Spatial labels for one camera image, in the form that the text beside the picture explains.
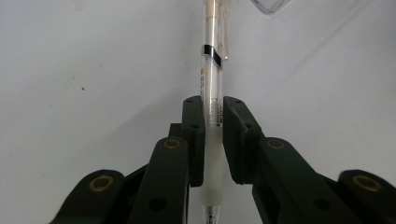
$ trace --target transparent pen barrel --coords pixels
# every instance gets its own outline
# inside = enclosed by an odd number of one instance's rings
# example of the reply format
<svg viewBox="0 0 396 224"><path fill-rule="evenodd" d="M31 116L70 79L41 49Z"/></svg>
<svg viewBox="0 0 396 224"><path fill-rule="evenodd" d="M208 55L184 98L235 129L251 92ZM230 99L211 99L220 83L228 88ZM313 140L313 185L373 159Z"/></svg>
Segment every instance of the transparent pen barrel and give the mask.
<svg viewBox="0 0 396 224"><path fill-rule="evenodd" d="M210 56L204 56L201 69L201 97L206 126L222 126L221 69Z"/></svg>

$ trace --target transparent plastic object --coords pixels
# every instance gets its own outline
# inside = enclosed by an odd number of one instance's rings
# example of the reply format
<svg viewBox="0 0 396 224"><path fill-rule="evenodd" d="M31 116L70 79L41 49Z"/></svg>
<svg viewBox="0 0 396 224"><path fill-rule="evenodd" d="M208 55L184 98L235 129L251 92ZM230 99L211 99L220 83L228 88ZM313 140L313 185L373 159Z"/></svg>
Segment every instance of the transparent plastic object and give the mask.
<svg viewBox="0 0 396 224"><path fill-rule="evenodd" d="M252 0L254 4L264 13L271 14L279 11L291 0Z"/></svg>

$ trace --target black ring on pen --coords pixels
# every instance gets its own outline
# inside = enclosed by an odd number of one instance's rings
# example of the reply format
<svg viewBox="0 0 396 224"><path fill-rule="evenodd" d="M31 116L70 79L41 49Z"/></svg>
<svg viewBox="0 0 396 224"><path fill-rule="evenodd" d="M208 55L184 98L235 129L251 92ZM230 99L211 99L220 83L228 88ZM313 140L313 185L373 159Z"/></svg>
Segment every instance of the black ring on pen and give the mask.
<svg viewBox="0 0 396 224"><path fill-rule="evenodd" d="M210 45L203 45L202 46L202 55L208 55L210 56L215 63L218 65L218 67L221 69L221 57L218 55L216 52L215 48Z"/></svg>

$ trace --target pen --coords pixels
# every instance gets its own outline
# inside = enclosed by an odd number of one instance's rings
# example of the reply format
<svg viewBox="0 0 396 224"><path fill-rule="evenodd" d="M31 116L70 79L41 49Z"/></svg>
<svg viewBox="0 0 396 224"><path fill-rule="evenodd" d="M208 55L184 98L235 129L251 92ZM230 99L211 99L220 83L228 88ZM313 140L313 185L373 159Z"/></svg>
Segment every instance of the pen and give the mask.
<svg viewBox="0 0 396 224"><path fill-rule="evenodd" d="M204 0L201 100L205 117L204 184L200 188L205 224L219 221L222 198L222 62L228 59L230 0Z"/></svg>

